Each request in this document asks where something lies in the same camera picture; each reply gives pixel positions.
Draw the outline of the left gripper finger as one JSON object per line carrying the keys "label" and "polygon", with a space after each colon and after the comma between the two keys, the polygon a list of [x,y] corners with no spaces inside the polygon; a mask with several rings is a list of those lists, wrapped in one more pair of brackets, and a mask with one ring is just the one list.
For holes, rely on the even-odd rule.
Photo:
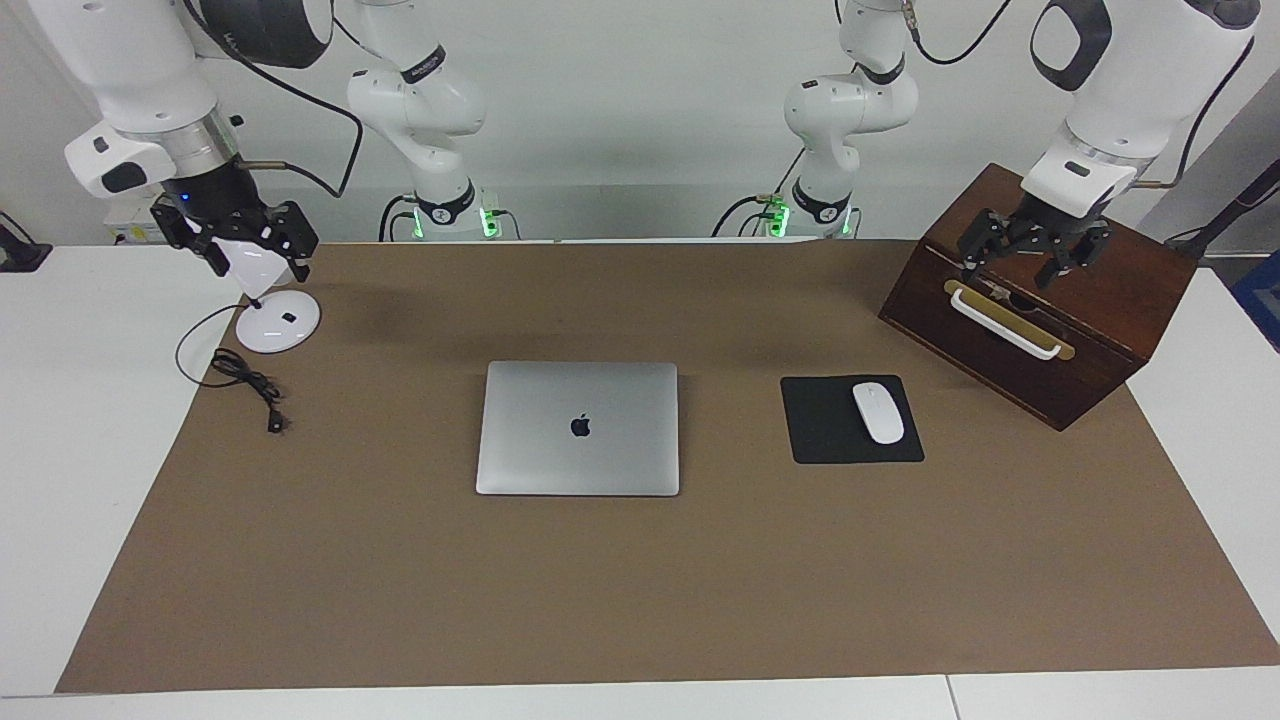
{"label": "left gripper finger", "polygon": [[1110,240],[1110,232],[1084,232],[1075,238],[1052,238],[1046,246],[1048,260],[1036,273],[1036,287],[1047,290],[1071,270],[1089,266],[1106,250]]}
{"label": "left gripper finger", "polygon": [[963,282],[972,281],[987,263],[987,258],[1000,249],[1001,215],[996,211],[978,213],[957,241]]}

